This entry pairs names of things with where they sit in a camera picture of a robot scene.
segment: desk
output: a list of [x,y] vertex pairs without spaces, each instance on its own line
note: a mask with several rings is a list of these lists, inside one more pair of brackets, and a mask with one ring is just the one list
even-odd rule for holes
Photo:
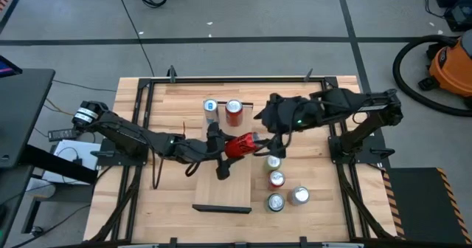
[[10,232],[34,167],[90,183],[97,178],[95,170],[27,144],[54,74],[52,69],[25,69],[21,75],[0,78],[0,204],[7,209],[0,224],[0,247]]
[[[127,120],[133,115],[138,80],[122,78],[119,82],[114,112]],[[339,87],[359,92],[355,76],[339,76],[337,81]],[[307,97],[319,90],[319,83],[301,82],[158,84],[153,91],[149,129],[182,133],[182,122],[185,122],[187,138],[200,138],[202,103],[206,98],[221,101],[236,98],[250,102],[254,104],[253,114],[256,114],[265,106],[270,93]],[[140,125],[145,103],[143,95]],[[356,124],[348,120],[347,127],[352,129]],[[266,133],[257,120],[253,122],[252,130]],[[310,190],[310,202],[299,207],[287,204],[276,214],[264,210],[264,201],[271,193],[266,190],[264,158],[251,162],[252,212],[242,215],[200,213],[192,209],[198,174],[187,178],[184,175],[187,166],[176,162],[164,162],[159,188],[152,190],[149,156],[142,171],[132,243],[169,243],[171,237],[177,237],[179,243],[297,242],[300,236],[306,236],[308,241],[348,241],[336,167],[327,147],[329,134],[327,126],[294,134],[281,168],[287,180],[280,193],[286,195],[289,189],[303,185]],[[366,206],[385,230],[396,235],[381,172],[367,165],[359,165],[357,171]],[[121,168],[112,168],[96,185],[84,239],[95,235],[113,211],[121,173]],[[353,215],[357,235],[360,235],[355,210]],[[120,238],[124,238],[125,220],[126,216],[123,216]]]

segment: silver can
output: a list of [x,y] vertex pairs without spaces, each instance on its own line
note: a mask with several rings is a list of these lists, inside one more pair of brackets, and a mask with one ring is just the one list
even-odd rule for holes
[[306,187],[297,186],[288,192],[287,201],[295,206],[306,204],[310,201],[310,192]]
[[280,168],[281,164],[282,160],[280,158],[272,155],[267,156],[264,162],[264,170],[267,172],[276,171]]
[[265,203],[265,208],[269,212],[279,212],[285,206],[285,200],[279,193],[272,193]]
[[219,123],[218,119],[218,102],[213,99],[208,99],[204,101],[204,111],[206,123]]

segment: vacuum hose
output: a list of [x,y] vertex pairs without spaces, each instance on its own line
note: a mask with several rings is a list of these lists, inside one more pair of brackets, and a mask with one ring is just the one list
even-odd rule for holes
[[416,100],[417,102],[423,104],[424,106],[427,106],[431,109],[440,111],[445,114],[461,116],[461,117],[472,117],[471,110],[452,108],[452,107],[445,106],[443,104],[430,100],[427,97],[422,96],[421,94],[413,90],[411,87],[409,87],[405,83],[403,78],[401,77],[400,65],[405,55],[416,46],[419,46],[421,44],[428,43],[428,42],[437,42],[444,46],[453,47],[457,44],[457,39],[445,37],[443,35],[427,35],[422,38],[418,38],[418,40],[407,44],[404,48],[402,48],[402,50],[398,53],[397,57],[393,61],[393,78],[395,79],[395,82],[397,83],[401,91],[405,92],[405,94],[410,96],[410,98],[412,98],[413,100]]

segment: computer screen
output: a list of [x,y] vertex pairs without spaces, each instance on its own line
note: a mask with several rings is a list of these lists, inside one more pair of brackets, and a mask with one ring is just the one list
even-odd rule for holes
[[0,55],[0,78],[21,73],[21,69]]

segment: wooden board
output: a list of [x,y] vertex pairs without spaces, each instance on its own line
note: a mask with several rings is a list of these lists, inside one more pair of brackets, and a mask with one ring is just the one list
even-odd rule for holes
[[[243,107],[243,122],[238,127],[226,123],[225,105],[218,105],[220,129],[224,133],[239,137],[252,131],[252,105]],[[207,136],[207,122],[204,119],[202,140]],[[225,207],[251,207],[251,159],[248,156],[231,166],[230,176],[221,181],[216,176],[216,161],[203,162],[195,175],[198,175],[194,204]]]
[[[129,120],[133,114],[137,82],[137,78],[122,78],[114,105],[114,111]],[[339,76],[338,82],[340,87],[359,92],[355,76]],[[251,102],[255,115],[263,109],[270,93],[307,97],[309,93],[319,90],[319,83],[156,85],[150,130],[182,133],[182,122],[185,122],[186,135],[189,138],[200,138],[203,122],[201,103],[206,98],[221,101],[237,98]],[[141,124],[144,112],[140,114]],[[352,129],[356,124],[348,120],[347,126]],[[261,133],[262,138],[270,137],[260,121],[253,120],[253,131]],[[176,162],[164,162],[159,189],[152,190],[152,166],[147,165],[142,173],[132,241],[168,243],[171,237],[177,237],[180,243],[296,242],[300,236],[307,236],[309,241],[347,241],[339,182],[327,147],[328,135],[328,127],[294,134],[292,145],[287,150],[288,157],[281,169],[287,180],[279,192],[286,195],[290,188],[303,185],[310,191],[310,201],[299,207],[287,204],[280,213],[267,213],[264,209],[264,201],[271,192],[266,190],[261,157],[249,160],[252,212],[248,215],[200,213],[192,209],[198,175],[187,178],[184,175],[187,166]],[[95,235],[113,211],[121,172],[121,168],[113,167],[95,187],[84,239]],[[396,235],[380,171],[359,165],[358,177],[366,206],[386,231]],[[355,208],[353,215],[360,235]]]

